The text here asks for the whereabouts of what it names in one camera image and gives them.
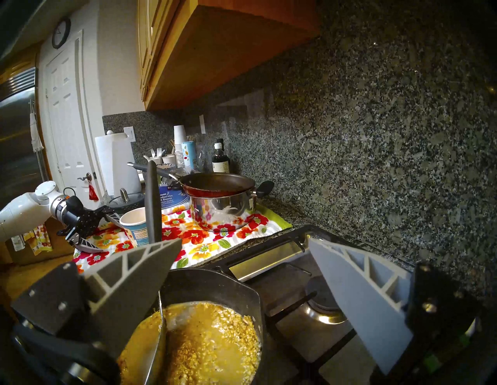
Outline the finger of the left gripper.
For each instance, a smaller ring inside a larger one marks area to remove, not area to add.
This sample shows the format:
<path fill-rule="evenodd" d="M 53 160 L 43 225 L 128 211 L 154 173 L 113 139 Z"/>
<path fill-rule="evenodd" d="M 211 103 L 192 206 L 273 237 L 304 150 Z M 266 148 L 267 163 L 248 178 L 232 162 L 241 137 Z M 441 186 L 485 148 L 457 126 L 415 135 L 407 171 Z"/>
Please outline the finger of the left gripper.
<path fill-rule="evenodd" d="M 81 237 L 73 237 L 73 246 L 82 252 L 87 252 L 87 253 L 101 253 L 104 252 L 103 249 L 95 246 L 85 238 Z"/>
<path fill-rule="evenodd" d="M 124 226 L 120 223 L 120 216 L 115 213 L 114 210 L 102 210 L 103 219 L 105 219 L 109 223 L 113 223 L 114 225 L 124 229 Z"/>

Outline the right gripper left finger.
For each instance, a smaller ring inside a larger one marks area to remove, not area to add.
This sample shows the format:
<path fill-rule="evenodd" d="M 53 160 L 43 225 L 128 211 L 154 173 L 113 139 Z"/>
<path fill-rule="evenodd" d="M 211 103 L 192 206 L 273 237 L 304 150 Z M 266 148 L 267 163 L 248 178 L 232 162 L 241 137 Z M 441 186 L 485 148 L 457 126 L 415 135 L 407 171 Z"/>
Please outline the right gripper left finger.
<path fill-rule="evenodd" d="M 11 303 L 22 322 L 60 339 L 103 344 L 117 358 L 154 304 L 180 239 L 114 253 L 83 274 L 75 262 L 47 273 Z"/>

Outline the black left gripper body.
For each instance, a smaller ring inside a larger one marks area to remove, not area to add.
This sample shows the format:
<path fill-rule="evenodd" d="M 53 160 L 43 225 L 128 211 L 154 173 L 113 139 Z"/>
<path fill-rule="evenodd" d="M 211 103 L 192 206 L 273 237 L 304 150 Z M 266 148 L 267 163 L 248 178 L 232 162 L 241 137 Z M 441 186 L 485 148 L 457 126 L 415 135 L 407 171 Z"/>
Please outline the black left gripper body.
<path fill-rule="evenodd" d="M 114 209 L 108 206 L 89 210 L 58 205 L 58 220 L 66 226 L 58 230 L 58 236 L 64 237 L 70 244 L 90 244 L 86 238 L 93 234 L 102 219 L 110 222 L 113 214 Z"/>

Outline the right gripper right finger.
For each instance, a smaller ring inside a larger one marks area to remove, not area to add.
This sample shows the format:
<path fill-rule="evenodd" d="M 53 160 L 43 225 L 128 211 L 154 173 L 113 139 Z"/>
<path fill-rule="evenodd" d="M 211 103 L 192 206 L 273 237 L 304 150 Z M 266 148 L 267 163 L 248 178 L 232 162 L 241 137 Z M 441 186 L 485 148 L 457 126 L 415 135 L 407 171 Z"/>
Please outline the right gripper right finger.
<path fill-rule="evenodd" d="M 376 362 L 374 375 L 432 375 L 469 345 L 482 304 L 427 262 L 409 272 L 382 256 L 311 238 L 338 307 Z"/>

